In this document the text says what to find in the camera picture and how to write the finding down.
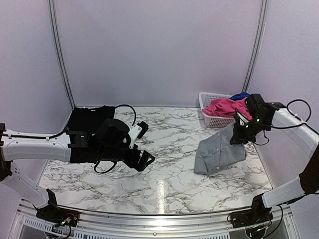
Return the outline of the left aluminium frame post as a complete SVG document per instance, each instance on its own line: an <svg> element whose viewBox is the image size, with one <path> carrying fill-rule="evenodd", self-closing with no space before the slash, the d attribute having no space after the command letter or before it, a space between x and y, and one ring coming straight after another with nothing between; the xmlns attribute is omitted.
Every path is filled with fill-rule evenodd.
<svg viewBox="0 0 319 239"><path fill-rule="evenodd" d="M57 56L58 66L62 77L62 82L64 85L65 93L67 96L68 103L71 109L75 108L75 101L71 90L71 85L69 82L69 77L63 57L62 46L59 37L58 24L57 24L57 15L55 9L55 2L53 0L48 0L48 10L49 10L49 19L52 29L53 43L55 47L55 52Z"/></svg>

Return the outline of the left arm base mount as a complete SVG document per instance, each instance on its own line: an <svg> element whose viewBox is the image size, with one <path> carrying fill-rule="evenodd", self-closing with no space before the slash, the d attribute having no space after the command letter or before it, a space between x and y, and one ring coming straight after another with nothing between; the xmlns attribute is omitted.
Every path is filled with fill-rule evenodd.
<svg viewBox="0 0 319 239"><path fill-rule="evenodd" d="M65 208L36 208L36 217L55 223L58 226L77 226L80 213L75 210Z"/></svg>

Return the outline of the right aluminium frame post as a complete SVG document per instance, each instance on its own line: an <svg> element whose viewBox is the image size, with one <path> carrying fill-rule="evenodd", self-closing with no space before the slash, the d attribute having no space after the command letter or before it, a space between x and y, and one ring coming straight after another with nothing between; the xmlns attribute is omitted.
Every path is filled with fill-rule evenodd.
<svg viewBox="0 0 319 239"><path fill-rule="evenodd" d="M266 19L267 19L267 11L268 11L268 0L262 0L260 5L260 12L258 17L258 24L256 35L254 39L253 49L250 57L250 61L248 64L248 69L246 72L246 77L244 80L242 91L248 92L249 87L251 85L253 74L255 70L255 66L257 63L258 55L261 50L261 45L264 37L265 27L266 27Z"/></svg>

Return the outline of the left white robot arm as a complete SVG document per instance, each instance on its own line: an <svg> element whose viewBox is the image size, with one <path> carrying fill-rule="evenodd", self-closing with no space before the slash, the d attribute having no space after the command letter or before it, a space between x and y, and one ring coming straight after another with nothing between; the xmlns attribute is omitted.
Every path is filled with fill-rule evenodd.
<svg viewBox="0 0 319 239"><path fill-rule="evenodd" d="M55 194L40 187L14 164L15 160L55 160L68 163L119 161L138 172L144 171L155 157L139 150L136 140L149 126L140 122L128 126L118 119L106 119L93 133L64 129L53 135L23 135L0 125L0 181L29 200L41 216L57 222L63 217Z"/></svg>

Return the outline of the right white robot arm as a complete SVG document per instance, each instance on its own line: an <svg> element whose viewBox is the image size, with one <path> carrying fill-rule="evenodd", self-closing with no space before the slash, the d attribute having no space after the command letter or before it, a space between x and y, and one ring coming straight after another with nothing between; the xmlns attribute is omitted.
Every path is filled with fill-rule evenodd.
<svg viewBox="0 0 319 239"><path fill-rule="evenodd" d="M266 155L272 172L275 166L284 169L284 180L277 186L254 197L247 219L259 222L274 206L294 203L319 191L319 134L288 106L281 103L265 103L248 98L247 107L251 119L239 111L235 113L235 125L231 144L255 142L260 132L274 130L277 143L271 143Z"/></svg>

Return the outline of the grey garment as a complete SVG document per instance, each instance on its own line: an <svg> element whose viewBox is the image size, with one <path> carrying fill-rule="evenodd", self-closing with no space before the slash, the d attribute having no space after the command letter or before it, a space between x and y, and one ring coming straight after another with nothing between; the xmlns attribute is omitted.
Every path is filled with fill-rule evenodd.
<svg viewBox="0 0 319 239"><path fill-rule="evenodd" d="M246 160L244 144L231 144L233 125L221 129L199 142L194 163L194 173L213 175L238 162Z"/></svg>

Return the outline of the aluminium front rail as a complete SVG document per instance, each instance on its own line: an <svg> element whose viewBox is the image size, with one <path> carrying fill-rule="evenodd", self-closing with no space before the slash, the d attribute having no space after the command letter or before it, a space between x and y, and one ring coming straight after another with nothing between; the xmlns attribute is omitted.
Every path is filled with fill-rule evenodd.
<svg viewBox="0 0 319 239"><path fill-rule="evenodd" d="M78 209L77 225L54 228L36 217L36 210L23 201L9 232L10 239L298 239L288 206L272 210L273 218L255 226L234 228L230 211L185 215L132 215Z"/></svg>

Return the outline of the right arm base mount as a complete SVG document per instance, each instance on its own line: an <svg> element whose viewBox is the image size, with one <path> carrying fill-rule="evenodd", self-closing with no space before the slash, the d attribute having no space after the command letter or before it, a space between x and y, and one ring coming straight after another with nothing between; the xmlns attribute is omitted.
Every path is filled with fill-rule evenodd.
<svg viewBox="0 0 319 239"><path fill-rule="evenodd" d="M270 210L265 210L261 213L254 214L252 209L232 212L227 217L227 221L232 224L233 228L261 224L264 222L269 222L272 219L273 214Z"/></svg>

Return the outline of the blue garment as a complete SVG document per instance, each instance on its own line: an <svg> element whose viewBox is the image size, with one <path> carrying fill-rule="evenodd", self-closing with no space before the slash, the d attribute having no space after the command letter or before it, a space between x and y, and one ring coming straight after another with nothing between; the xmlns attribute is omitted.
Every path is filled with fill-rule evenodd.
<svg viewBox="0 0 319 239"><path fill-rule="evenodd" d="M242 100L245 99L247 97L251 96L249 93L247 92L241 92L239 94L235 94L233 96L231 96L229 99L233 100L233 101L238 101L238 100Z"/></svg>

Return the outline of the aluminium frame post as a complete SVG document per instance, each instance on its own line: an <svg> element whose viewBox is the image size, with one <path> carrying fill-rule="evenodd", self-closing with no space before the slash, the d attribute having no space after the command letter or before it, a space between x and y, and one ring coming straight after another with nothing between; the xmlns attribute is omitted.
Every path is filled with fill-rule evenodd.
<svg viewBox="0 0 319 239"><path fill-rule="evenodd" d="M254 39L253 49L250 57L250 61L248 64L248 69L246 72L246 77L244 80L242 91L248 92L249 87L251 85L253 74L255 70L255 66L257 63L258 55L261 50L261 45L264 37L265 27L266 27L266 19L267 19L267 11L268 11L268 0L262 0L260 5L260 12L258 17L258 24L256 35Z"/></svg>
<svg viewBox="0 0 319 239"><path fill-rule="evenodd" d="M68 103L71 109L75 108L75 101L71 90L71 85L69 82L69 77L63 57L62 46L59 37L58 24L57 24L57 15L55 9L55 2L53 0L48 0L48 10L49 10L49 19L52 29L53 43L55 47L55 52L57 56L58 66L62 77L62 82L64 85L65 93L67 96Z"/></svg>

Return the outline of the white plastic laundry basket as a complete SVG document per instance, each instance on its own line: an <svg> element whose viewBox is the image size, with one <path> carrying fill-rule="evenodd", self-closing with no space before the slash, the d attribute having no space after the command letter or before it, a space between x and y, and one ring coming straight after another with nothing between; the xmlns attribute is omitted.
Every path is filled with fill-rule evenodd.
<svg viewBox="0 0 319 239"><path fill-rule="evenodd" d="M198 99L206 127L223 128L234 122L238 104L227 95L201 92Z"/></svg>

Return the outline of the black t-shirt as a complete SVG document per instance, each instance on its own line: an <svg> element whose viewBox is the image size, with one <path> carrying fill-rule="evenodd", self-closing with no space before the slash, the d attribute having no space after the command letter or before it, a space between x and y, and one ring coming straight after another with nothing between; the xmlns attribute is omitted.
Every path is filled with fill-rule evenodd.
<svg viewBox="0 0 319 239"><path fill-rule="evenodd" d="M94 134L106 119L112 119L115 107L101 106L97 108L75 108L66 127L70 131L82 131Z"/></svg>

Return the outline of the pink garment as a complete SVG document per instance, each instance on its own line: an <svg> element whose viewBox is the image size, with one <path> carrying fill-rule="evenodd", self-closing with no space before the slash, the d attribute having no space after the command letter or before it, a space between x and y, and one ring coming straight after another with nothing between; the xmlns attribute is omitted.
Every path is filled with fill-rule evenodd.
<svg viewBox="0 0 319 239"><path fill-rule="evenodd" d="M235 115L237 108L248 120L251 120L248 109L245 104L245 99L233 101L227 98L219 98L212 100L210 105L202 110L202 112L212 117L232 118Z"/></svg>

